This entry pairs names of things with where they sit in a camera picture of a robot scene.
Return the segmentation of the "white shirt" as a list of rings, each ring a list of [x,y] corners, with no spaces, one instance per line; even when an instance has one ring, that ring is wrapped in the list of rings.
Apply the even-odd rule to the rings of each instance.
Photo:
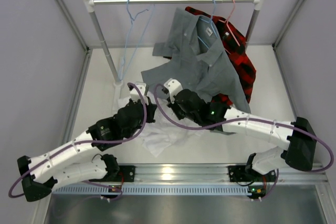
[[[118,100],[118,109],[124,107],[129,102],[130,97],[121,98]],[[163,111],[175,122],[187,127],[199,127],[196,123],[189,119],[178,120],[173,111],[167,107],[167,101],[158,98],[159,105]],[[146,148],[154,157],[158,157],[166,148],[172,145],[182,145],[188,138],[195,135],[201,137],[205,130],[187,130],[175,126],[169,122],[161,113],[156,109],[155,122],[146,124],[144,130],[138,137],[142,141],[142,146]]]

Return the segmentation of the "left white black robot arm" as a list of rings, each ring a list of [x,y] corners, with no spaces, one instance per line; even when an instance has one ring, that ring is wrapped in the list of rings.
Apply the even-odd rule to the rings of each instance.
[[[28,202],[41,200],[60,187],[82,181],[112,182],[120,175],[116,157],[105,151],[133,138],[145,123],[153,123],[157,109],[130,100],[109,118],[88,127],[71,142],[37,157],[17,160],[23,194]]]

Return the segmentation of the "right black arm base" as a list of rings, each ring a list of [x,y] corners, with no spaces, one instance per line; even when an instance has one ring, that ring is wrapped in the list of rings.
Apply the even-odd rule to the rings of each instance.
[[[275,170],[261,175],[254,170],[247,170],[246,165],[228,166],[229,181],[247,189],[251,201],[261,201],[268,193],[268,184],[277,178]]]

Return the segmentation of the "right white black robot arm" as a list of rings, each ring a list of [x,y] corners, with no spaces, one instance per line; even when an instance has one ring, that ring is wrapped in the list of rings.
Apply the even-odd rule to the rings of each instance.
[[[245,176],[257,180],[275,169],[291,167],[310,172],[316,140],[308,120],[294,122],[267,121],[218,102],[205,102],[195,92],[183,89],[168,98],[168,107],[178,119],[189,119],[201,127],[221,134],[245,134],[274,145],[261,153],[250,154]]]

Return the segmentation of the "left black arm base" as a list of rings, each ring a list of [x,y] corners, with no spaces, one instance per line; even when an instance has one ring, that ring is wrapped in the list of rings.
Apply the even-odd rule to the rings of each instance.
[[[115,182],[134,182],[135,177],[135,166],[133,165],[120,165],[120,170],[115,177]]]

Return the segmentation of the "light blue hanger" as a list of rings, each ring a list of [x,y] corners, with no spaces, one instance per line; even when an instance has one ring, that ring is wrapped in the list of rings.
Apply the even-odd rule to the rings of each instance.
[[[131,0],[127,0],[126,11],[130,20],[130,27],[125,37],[123,55],[120,59],[118,77],[123,80],[137,50],[143,44],[144,35],[148,29],[155,11],[155,5],[134,12],[130,8]]]

